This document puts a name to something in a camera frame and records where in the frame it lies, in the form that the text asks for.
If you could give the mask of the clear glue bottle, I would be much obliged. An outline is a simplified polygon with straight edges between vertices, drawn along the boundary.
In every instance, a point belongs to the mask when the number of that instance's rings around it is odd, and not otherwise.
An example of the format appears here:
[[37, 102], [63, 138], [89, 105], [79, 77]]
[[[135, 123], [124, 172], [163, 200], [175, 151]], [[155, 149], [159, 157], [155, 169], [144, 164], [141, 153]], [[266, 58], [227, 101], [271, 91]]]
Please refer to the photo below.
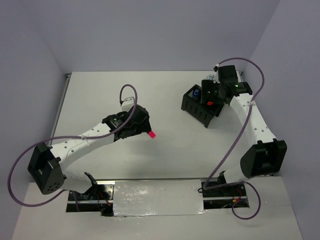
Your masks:
[[192, 97], [193, 97], [194, 99], [198, 99], [198, 97], [199, 97], [199, 89], [195, 89], [195, 90], [193, 91]]

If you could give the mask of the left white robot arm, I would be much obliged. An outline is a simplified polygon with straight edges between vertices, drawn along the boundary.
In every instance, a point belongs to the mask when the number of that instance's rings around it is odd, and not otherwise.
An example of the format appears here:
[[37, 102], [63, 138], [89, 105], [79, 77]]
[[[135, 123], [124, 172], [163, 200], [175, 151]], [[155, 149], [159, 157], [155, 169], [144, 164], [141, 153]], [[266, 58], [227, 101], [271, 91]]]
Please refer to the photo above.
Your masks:
[[63, 189], [75, 191], [91, 200], [103, 192], [104, 187], [98, 185], [89, 172], [77, 173], [67, 168], [98, 148], [151, 131], [148, 111], [137, 105], [129, 111], [107, 116], [79, 138], [51, 146], [38, 144], [33, 150], [27, 169], [43, 195]]

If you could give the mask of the pink cap highlighter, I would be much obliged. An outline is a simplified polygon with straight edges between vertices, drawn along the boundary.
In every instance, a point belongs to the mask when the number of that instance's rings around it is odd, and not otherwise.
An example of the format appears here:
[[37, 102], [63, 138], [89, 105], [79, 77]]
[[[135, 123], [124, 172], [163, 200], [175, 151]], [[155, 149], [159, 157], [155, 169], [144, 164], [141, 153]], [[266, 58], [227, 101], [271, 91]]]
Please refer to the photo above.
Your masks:
[[156, 134], [151, 130], [147, 133], [151, 138], [155, 138]]

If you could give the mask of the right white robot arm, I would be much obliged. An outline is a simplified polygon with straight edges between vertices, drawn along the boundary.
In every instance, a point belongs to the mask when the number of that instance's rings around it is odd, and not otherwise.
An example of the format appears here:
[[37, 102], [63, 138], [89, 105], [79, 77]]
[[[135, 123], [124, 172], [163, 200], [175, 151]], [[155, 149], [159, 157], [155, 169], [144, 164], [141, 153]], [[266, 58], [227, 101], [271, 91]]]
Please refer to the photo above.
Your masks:
[[216, 86], [202, 83], [202, 90], [208, 92], [211, 99], [227, 104], [233, 109], [241, 123], [241, 130], [213, 173], [215, 174], [227, 160], [242, 135], [246, 136], [249, 145], [239, 163], [222, 171], [218, 176], [217, 190], [221, 195], [228, 196], [235, 190], [235, 184], [278, 173], [288, 147], [284, 140], [276, 138], [264, 121], [255, 102], [258, 94], [252, 92], [247, 82], [239, 82], [236, 77], [231, 76], [235, 67], [217, 65], [214, 71], [218, 83]]

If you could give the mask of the blue round tape tub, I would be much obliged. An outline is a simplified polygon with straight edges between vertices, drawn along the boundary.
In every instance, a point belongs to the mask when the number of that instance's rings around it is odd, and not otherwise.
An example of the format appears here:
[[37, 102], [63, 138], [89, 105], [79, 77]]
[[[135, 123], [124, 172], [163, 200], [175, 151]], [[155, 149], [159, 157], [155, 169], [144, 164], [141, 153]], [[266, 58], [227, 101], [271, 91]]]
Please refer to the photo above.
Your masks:
[[210, 81], [216, 81], [216, 76], [214, 74], [210, 74], [206, 77], [207, 80], [210, 80]]

